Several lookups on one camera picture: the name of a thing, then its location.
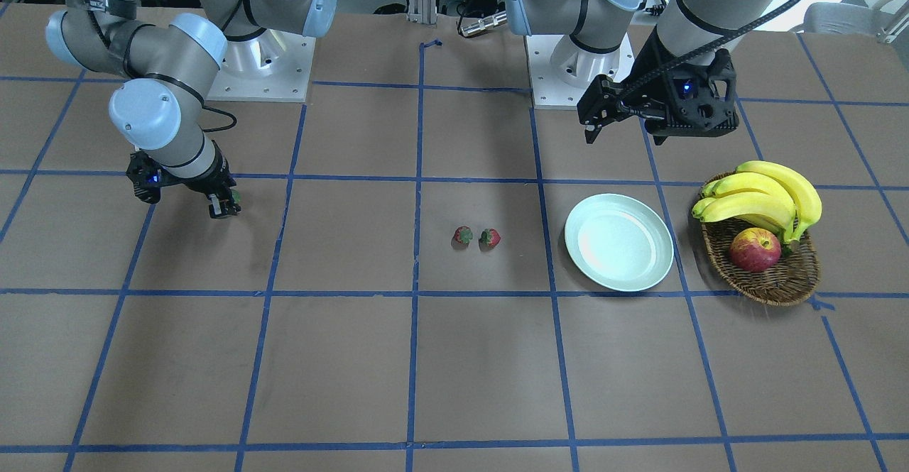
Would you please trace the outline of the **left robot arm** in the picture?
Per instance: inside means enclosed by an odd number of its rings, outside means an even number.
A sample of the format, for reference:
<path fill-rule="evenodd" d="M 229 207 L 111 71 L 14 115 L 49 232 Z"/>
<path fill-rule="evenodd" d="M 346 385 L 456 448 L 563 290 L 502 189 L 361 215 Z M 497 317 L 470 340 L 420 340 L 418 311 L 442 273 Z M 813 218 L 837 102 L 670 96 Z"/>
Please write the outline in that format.
<path fill-rule="evenodd" d="M 582 88 L 575 109 L 587 144 L 605 126 L 636 117 L 658 146 L 737 129 L 731 52 L 746 33 L 798 2 L 771 9 L 772 0 L 669 0 L 623 79 L 606 67 L 582 75 L 579 62 L 617 57 L 645 0 L 504 0 L 504 9 L 516 35 L 561 36 L 555 64 Z"/>

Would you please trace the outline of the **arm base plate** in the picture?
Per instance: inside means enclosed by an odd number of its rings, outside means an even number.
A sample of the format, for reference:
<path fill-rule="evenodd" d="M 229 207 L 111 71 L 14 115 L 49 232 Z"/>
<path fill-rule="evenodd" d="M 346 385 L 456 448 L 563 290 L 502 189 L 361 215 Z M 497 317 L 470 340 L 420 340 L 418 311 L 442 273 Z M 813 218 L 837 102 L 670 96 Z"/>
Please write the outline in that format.
<path fill-rule="evenodd" d="M 316 38 L 267 29 L 229 41 L 207 101 L 305 103 Z"/>
<path fill-rule="evenodd" d="M 597 75 L 620 82 L 634 62 L 627 35 L 617 50 L 606 54 L 582 50 L 567 35 L 530 35 L 525 44 L 536 109 L 575 110 Z"/>

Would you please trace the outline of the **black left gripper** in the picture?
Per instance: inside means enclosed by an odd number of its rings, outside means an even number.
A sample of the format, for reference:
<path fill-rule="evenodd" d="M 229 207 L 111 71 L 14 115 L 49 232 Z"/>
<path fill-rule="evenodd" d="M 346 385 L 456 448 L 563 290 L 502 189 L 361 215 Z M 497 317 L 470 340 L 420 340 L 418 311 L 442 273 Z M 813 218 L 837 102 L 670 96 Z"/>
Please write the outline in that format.
<path fill-rule="evenodd" d="M 618 97 L 623 89 L 631 93 Z M 653 30 L 621 82 L 595 75 L 577 103 L 584 139 L 594 144 L 607 125 L 640 116 L 655 139 L 718 136 L 718 60 L 679 61 Z"/>

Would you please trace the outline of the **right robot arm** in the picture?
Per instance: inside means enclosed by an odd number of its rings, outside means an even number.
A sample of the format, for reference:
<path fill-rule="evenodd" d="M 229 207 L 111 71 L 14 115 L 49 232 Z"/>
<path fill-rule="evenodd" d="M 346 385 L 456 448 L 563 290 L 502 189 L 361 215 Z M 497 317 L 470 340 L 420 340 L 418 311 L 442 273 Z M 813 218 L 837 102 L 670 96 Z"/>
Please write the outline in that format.
<path fill-rule="evenodd" d="M 241 79 L 272 74 L 279 33 L 327 35 L 337 0 L 200 0 L 204 16 L 180 13 L 159 28 L 136 17 L 136 0 L 65 0 L 45 29 L 59 59 L 124 78 L 108 104 L 134 146 L 126 176 L 134 196 L 156 204 L 185 185 L 207 198 L 209 216 L 240 213 L 236 181 L 199 117 L 222 70 Z"/>

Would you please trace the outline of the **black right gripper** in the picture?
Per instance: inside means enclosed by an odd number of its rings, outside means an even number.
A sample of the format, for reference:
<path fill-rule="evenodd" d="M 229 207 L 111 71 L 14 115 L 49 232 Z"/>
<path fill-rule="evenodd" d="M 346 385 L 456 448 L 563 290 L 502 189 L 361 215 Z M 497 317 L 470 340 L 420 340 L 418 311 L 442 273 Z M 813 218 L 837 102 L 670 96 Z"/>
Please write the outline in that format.
<path fill-rule="evenodd" d="M 223 219 L 224 216 L 236 216 L 241 211 L 240 196 L 236 190 L 236 181 L 232 177 L 227 159 L 217 142 L 213 146 L 213 162 L 207 171 L 182 181 L 192 191 L 204 194 L 208 200 L 211 219 Z"/>

